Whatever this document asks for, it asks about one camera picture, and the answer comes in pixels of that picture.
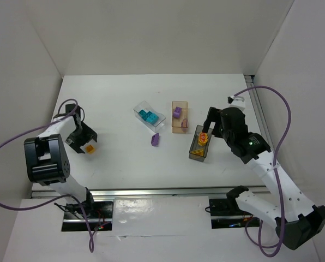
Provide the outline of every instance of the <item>white wall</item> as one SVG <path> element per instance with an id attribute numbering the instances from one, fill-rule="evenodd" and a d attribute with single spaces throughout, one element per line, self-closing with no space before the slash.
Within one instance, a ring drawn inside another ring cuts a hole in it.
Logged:
<path id="1" fill-rule="evenodd" d="M 325 0 L 296 0 L 256 77 L 276 88 L 292 108 L 292 126 L 279 160 L 310 186 L 308 195 L 325 205 Z M 269 131 L 279 141 L 287 113 L 280 99 L 260 91 Z M 325 261 L 325 228 L 314 238 Z"/>
<path id="2" fill-rule="evenodd" d="M 64 75 L 254 74 L 293 0 L 25 0 Z"/>
<path id="3" fill-rule="evenodd" d="M 48 121 L 61 83 L 22 7 L 17 0 L 0 0 L 0 143 Z M 0 151 L 0 200 L 19 206 L 29 188 L 19 139 Z M 0 208 L 0 261 L 16 215 Z"/>

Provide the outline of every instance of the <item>white table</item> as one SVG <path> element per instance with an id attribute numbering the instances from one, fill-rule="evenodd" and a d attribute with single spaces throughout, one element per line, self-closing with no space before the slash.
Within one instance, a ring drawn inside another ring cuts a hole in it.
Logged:
<path id="1" fill-rule="evenodd" d="M 242 74 L 66 76 L 55 112 L 62 101 L 75 98 L 85 110 L 85 123 L 98 133 L 92 155 L 65 147 L 71 173 L 89 189 L 262 186 L 222 139 L 212 137 L 204 163 L 188 158 L 192 134 L 209 107 L 228 107 L 227 97 L 245 88 Z M 250 96 L 243 96 L 249 130 L 260 133 Z M 158 147 L 151 146 L 154 133 L 133 112 L 143 100 L 166 116 Z M 171 132 L 173 100 L 188 101 L 188 134 Z"/>

